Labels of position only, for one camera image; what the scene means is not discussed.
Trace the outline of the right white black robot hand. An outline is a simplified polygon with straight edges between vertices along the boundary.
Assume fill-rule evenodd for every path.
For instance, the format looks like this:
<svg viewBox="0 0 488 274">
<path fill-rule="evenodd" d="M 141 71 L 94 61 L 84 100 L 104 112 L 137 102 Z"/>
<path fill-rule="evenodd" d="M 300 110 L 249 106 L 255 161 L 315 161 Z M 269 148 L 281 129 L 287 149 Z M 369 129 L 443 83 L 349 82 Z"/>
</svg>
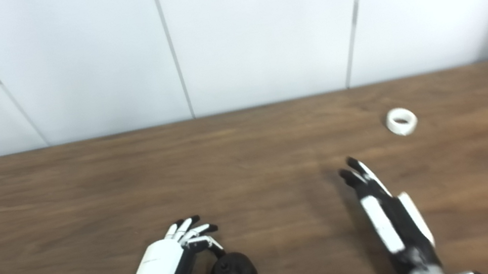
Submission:
<svg viewBox="0 0 488 274">
<path fill-rule="evenodd" d="M 405 192 L 392 195 L 363 162 L 347 157 L 346 163 L 338 175 L 354 189 L 395 271 L 441 267 L 434 236 L 413 199 Z"/>
</svg>

